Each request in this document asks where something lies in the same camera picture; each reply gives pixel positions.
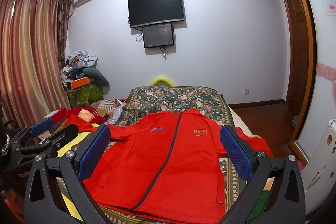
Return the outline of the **floral green bedspread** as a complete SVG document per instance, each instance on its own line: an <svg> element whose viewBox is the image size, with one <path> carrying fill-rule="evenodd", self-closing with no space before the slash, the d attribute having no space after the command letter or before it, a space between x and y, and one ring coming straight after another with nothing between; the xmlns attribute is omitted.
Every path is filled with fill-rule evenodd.
<svg viewBox="0 0 336 224"><path fill-rule="evenodd" d="M150 113L169 111L173 113L196 108L203 115L213 119L219 125L230 124L239 127L247 136L251 131L242 119L228 106L223 96L215 89L201 86L142 86L130 91L121 116L115 123L117 126L128 126L137 123ZM245 181L238 178L232 162L228 157L219 159L220 170L223 173L225 213L238 199L244 188ZM62 178L57 178L62 190L62 197L72 217L83 221L70 200ZM136 217L117 210L101 207L110 223L161 223L144 217Z"/></svg>

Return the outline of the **small dark wall screen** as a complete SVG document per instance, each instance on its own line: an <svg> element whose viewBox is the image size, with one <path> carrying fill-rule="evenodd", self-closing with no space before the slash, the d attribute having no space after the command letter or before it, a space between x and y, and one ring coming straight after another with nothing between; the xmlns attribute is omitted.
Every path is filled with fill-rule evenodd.
<svg viewBox="0 0 336 224"><path fill-rule="evenodd" d="M142 29L144 48L174 45L174 29L171 23L145 26Z"/></svg>

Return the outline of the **pink striped curtain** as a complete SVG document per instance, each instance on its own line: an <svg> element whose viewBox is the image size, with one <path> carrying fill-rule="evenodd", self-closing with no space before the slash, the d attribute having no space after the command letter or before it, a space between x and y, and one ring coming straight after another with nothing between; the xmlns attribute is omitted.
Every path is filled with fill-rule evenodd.
<svg viewBox="0 0 336 224"><path fill-rule="evenodd" d="M5 118L32 126L69 108L62 86L63 0L1 0L1 98Z"/></svg>

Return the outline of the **red parrot plush toy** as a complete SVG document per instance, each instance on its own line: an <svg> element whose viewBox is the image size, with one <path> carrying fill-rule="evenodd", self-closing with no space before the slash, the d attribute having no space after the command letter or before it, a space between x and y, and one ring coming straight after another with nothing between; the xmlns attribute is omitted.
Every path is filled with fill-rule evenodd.
<svg viewBox="0 0 336 224"><path fill-rule="evenodd" d="M69 118L71 115L77 116L89 123L102 124L106 122L106 119L92 106L80 106L67 110L66 117Z"/></svg>

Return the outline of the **white wall socket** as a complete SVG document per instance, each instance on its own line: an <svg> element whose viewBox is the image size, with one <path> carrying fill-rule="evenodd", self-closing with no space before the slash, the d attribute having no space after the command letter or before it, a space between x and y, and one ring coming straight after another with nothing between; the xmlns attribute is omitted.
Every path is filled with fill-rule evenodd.
<svg viewBox="0 0 336 224"><path fill-rule="evenodd" d="M249 94L249 89L245 89L244 92L243 92L243 94L244 94L245 96L247 96L247 95Z"/></svg>

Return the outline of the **yellow cloth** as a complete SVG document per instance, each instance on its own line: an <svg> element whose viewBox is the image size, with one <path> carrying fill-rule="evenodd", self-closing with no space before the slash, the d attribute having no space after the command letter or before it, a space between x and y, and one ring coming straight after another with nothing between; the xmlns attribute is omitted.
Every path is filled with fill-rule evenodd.
<svg viewBox="0 0 336 224"><path fill-rule="evenodd" d="M81 223L104 223L105 216L83 185L83 181L91 176L107 146L107 128L100 127L96 132L79 135L84 137L82 143L77 144L77 150L68 149L62 157L57 158L56 164L60 170L57 177L63 178L63 186L68 191L64 201L70 214L76 211L74 217Z"/></svg>

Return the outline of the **brown wooden door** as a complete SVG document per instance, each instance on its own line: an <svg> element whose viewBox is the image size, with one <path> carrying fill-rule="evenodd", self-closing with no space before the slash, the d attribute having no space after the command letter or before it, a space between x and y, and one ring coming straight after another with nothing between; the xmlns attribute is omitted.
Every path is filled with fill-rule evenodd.
<svg viewBox="0 0 336 224"><path fill-rule="evenodd" d="M298 140L313 95L317 43L309 0L284 0L290 33L290 75L286 106L297 115L290 143Z"/></svg>

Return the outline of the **grey pillow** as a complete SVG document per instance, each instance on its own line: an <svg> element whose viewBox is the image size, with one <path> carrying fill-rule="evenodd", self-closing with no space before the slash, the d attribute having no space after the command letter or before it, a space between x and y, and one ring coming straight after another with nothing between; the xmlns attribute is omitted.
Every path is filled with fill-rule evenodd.
<svg viewBox="0 0 336 224"><path fill-rule="evenodd" d="M101 86L109 86L109 81L104 77L104 75L96 68L84 68L83 73L85 77L94 79Z"/></svg>

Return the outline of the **black wall television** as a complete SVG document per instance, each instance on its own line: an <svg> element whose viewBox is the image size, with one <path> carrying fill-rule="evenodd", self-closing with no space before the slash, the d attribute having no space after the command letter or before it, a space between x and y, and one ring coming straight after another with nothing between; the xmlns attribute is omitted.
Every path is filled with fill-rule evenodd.
<svg viewBox="0 0 336 224"><path fill-rule="evenodd" d="M130 28L185 20L182 0L128 0Z"/></svg>

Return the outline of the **pile of clutter bags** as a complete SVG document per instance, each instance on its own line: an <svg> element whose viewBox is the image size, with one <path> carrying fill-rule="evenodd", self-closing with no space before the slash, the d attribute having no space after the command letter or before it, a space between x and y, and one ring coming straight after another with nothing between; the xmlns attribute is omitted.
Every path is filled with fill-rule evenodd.
<svg viewBox="0 0 336 224"><path fill-rule="evenodd" d="M84 77L85 68L95 68L98 55L91 55L88 51L77 50L66 58L66 65L60 72L61 81L70 83Z"/></svg>

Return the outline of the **red zip jacket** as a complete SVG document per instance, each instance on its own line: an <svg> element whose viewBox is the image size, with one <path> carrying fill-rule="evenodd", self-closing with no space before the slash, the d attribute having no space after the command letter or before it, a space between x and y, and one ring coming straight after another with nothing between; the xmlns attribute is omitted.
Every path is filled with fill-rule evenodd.
<svg viewBox="0 0 336 224"><path fill-rule="evenodd" d="M220 124L196 109L109 126L108 148L84 185L105 208L172 223L217 223L225 213Z"/></svg>

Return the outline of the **yellow curved object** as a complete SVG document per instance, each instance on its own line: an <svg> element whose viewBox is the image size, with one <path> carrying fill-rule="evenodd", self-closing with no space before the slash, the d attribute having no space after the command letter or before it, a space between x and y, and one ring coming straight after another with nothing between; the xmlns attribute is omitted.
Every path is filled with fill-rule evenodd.
<svg viewBox="0 0 336 224"><path fill-rule="evenodd" d="M173 81L165 76L158 76L152 82L150 83L151 86L158 86L158 85L165 85L165 86L175 86L175 83Z"/></svg>

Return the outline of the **orange box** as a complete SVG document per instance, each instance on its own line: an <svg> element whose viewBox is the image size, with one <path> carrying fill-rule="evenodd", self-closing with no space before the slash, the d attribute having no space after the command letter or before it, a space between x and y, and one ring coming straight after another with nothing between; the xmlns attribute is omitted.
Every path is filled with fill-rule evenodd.
<svg viewBox="0 0 336 224"><path fill-rule="evenodd" d="M71 89L80 88L88 84L90 84L89 77L82 77L80 79L76 79L71 82Z"/></svg>

